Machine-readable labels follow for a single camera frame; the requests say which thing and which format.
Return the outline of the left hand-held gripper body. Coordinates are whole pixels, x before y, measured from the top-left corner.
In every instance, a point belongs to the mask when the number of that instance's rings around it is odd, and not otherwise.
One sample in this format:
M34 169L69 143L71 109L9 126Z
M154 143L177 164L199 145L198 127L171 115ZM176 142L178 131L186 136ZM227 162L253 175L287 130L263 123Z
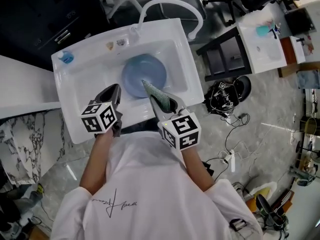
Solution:
M91 100L80 115L86 131L97 136L112 130L113 136L119 137L123 116L118 111L120 101L121 94L100 94Z

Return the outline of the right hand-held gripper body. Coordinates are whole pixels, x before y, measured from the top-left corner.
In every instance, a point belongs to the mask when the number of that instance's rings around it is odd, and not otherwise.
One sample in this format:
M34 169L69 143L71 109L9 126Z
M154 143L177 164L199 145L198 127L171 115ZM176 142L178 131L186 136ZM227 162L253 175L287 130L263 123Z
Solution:
M158 123L162 138L177 151L183 151L200 143L202 128L194 112L187 108L170 115Z

